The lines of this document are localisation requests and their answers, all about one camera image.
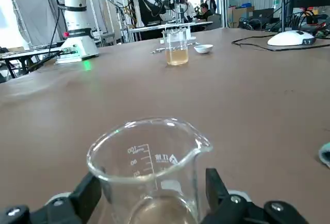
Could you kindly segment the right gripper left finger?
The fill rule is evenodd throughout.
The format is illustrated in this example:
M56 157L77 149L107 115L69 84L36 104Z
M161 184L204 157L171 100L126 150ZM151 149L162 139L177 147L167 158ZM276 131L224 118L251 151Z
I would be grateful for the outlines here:
M57 197L34 212L26 205L1 209L1 223L87 223L101 195L100 181L87 173L67 197Z

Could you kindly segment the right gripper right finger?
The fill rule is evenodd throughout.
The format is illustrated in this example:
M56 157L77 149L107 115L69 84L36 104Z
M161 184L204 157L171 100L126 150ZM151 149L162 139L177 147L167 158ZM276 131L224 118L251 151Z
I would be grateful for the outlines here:
M259 207L239 194L230 194L215 168L205 170L205 179L210 212L201 223L308 223L287 202L273 200Z

